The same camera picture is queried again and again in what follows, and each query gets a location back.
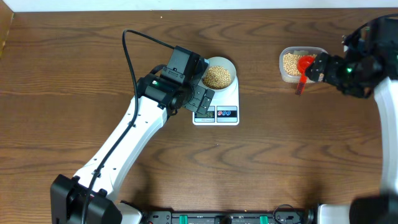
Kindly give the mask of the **red plastic measuring scoop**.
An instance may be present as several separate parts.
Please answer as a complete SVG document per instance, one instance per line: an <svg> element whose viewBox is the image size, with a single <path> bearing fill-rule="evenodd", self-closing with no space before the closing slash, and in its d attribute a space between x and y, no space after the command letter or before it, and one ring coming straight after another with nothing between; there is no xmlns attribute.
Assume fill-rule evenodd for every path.
<svg viewBox="0 0 398 224"><path fill-rule="evenodd" d="M305 75L306 69L313 64L313 61L315 60L314 57L305 55L301 57L298 62L297 62L297 70L301 73L301 77L299 80L299 83L297 85L297 89L295 94L300 96L304 89L305 89L305 84L307 82L307 77Z"/></svg>

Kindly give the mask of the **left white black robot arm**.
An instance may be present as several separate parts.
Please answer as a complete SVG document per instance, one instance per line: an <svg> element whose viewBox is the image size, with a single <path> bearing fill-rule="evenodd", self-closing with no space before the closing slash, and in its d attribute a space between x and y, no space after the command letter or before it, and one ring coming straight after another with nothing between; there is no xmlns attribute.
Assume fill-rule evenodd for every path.
<svg viewBox="0 0 398 224"><path fill-rule="evenodd" d="M151 137L180 108L204 114L214 91L200 79L176 82L149 73L116 129L72 178L59 175L51 185L52 223L140 223L142 212L116 203L132 165Z"/></svg>

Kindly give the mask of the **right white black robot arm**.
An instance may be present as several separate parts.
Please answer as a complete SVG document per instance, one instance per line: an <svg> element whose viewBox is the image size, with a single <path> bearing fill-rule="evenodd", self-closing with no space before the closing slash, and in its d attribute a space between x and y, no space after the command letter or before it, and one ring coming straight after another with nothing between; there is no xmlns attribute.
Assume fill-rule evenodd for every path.
<svg viewBox="0 0 398 224"><path fill-rule="evenodd" d="M374 97L382 133L380 193L350 205L322 204L314 218L316 223L397 223L397 14L363 24L342 44L344 57L321 53L303 74L344 95Z"/></svg>

